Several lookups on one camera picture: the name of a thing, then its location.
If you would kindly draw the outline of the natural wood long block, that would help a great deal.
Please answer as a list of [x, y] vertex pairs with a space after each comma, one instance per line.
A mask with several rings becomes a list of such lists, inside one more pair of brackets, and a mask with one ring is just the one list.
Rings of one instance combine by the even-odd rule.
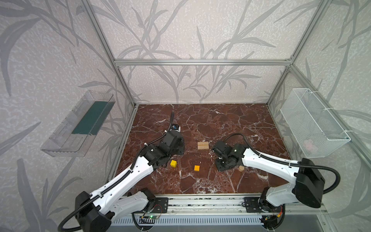
[[198, 145], [198, 150], [208, 150], [209, 145]]

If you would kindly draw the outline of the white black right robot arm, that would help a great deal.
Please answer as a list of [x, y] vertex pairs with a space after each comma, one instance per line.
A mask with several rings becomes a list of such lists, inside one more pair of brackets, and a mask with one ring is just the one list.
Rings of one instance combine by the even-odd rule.
[[273, 174], [287, 183], [278, 187], [266, 187], [260, 195], [258, 206], [264, 212], [283, 208], [286, 204], [302, 203], [320, 208], [322, 197], [335, 190], [341, 182], [340, 173], [330, 167], [315, 165], [310, 159], [288, 160], [260, 152], [253, 148], [243, 135], [244, 144], [230, 146], [228, 135], [217, 141], [212, 151], [218, 171], [224, 172], [237, 166], [250, 167]]

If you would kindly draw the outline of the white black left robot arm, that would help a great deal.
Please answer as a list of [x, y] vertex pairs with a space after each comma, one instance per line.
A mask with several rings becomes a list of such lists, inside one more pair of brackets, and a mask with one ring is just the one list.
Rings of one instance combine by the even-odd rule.
[[142, 211], [155, 200], [145, 189], [129, 197], [125, 193], [159, 167], [166, 166], [174, 155], [184, 154], [184, 138], [173, 120], [171, 113], [165, 133], [145, 144], [124, 171], [92, 193], [81, 192], [75, 198], [75, 210], [61, 221], [58, 231], [106, 232], [115, 219]]

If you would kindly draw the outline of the yellow cube front left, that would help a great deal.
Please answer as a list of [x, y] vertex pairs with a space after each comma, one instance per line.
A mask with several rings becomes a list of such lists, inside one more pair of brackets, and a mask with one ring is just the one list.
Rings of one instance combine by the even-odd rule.
[[173, 167], [173, 168], [176, 168], [177, 167], [177, 161], [171, 160], [170, 166]]

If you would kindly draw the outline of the pink item in basket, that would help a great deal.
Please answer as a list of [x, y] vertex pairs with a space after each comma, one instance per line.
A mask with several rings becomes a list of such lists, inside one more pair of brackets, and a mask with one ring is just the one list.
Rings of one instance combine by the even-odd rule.
[[318, 151], [318, 148], [314, 144], [314, 141], [312, 139], [304, 140], [303, 145], [304, 145], [304, 148], [310, 153], [314, 154], [314, 153], [317, 153]]

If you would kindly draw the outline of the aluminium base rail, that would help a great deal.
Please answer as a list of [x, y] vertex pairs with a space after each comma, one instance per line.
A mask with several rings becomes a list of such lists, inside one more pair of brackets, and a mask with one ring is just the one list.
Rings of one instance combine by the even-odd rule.
[[259, 194], [157, 194], [168, 198], [158, 211], [161, 216], [206, 216], [206, 215], [277, 215], [277, 208], [265, 212], [258, 206]]

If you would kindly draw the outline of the aluminium frame horizontal bar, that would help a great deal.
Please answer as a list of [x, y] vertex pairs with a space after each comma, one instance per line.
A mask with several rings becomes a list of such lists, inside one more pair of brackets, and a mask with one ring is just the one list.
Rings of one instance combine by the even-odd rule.
[[290, 60], [247, 59], [247, 60], [195, 60], [195, 59], [117, 59], [116, 66], [289, 66]]

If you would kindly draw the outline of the clear plastic wall bin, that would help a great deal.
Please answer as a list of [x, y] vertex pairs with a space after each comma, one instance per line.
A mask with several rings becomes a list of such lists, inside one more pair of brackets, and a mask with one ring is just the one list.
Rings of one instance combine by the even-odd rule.
[[115, 103], [111, 93], [88, 90], [43, 143], [41, 151], [51, 157], [84, 157]]

